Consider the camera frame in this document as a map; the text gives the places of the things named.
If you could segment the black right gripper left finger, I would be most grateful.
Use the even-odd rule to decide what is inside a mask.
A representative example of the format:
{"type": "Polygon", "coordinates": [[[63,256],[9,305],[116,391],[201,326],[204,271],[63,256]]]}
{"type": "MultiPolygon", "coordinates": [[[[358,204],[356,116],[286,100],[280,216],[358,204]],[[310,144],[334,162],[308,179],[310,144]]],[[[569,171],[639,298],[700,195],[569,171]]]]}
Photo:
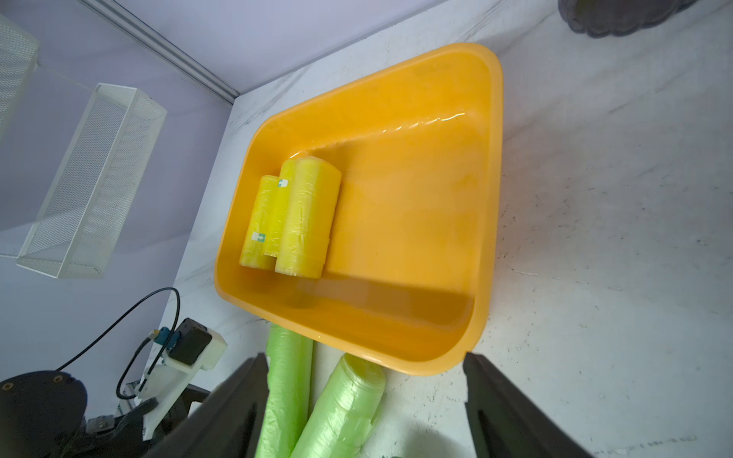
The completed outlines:
{"type": "Polygon", "coordinates": [[[269,395],[263,353],[246,360],[148,457],[253,457],[269,395]]]}

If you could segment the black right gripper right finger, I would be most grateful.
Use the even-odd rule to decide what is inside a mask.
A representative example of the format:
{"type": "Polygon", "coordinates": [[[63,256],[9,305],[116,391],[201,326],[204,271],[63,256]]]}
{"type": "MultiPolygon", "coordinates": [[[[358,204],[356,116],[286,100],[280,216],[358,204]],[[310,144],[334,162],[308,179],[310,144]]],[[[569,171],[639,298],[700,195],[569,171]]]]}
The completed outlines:
{"type": "Polygon", "coordinates": [[[588,457],[485,356],[467,353],[463,370],[478,457],[588,457]]]}

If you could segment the yellow trash bag roll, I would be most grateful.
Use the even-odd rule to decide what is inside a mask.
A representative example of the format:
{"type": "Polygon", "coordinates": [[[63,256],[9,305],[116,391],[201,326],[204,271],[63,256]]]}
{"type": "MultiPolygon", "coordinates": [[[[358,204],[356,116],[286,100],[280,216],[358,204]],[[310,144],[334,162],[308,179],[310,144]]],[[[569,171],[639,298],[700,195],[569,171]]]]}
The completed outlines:
{"type": "Polygon", "coordinates": [[[295,161],[277,273],[308,279],[322,276],[341,182],[342,173],[325,160],[306,156],[295,161]]]}
{"type": "Polygon", "coordinates": [[[284,221],[290,198],[291,181],[295,176],[296,160],[290,158],[281,167],[280,175],[276,179],[276,186],[268,208],[265,225],[265,255],[276,258],[280,253],[284,221]]]}
{"type": "Polygon", "coordinates": [[[244,245],[240,254],[240,265],[265,271],[273,271],[275,259],[265,255],[268,212],[278,189],[279,178],[265,175],[261,178],[253,209],[247,227],[244,245]]]}

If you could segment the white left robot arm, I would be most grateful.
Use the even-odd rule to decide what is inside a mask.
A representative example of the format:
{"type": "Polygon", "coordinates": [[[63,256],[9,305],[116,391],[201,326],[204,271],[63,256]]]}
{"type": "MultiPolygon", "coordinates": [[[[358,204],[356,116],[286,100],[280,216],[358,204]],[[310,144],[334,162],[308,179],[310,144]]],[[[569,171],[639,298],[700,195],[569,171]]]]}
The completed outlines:
{"type": "Polygon", "coordinates": [[[189,385],[155,427],[143,437],[143,416],[158,403],[148,400],[120,417],[85,418],[84,385],[66,372],[42,370],[1,383],[3,457],[142,457],[189,415],[209,392],[189,385]]]}

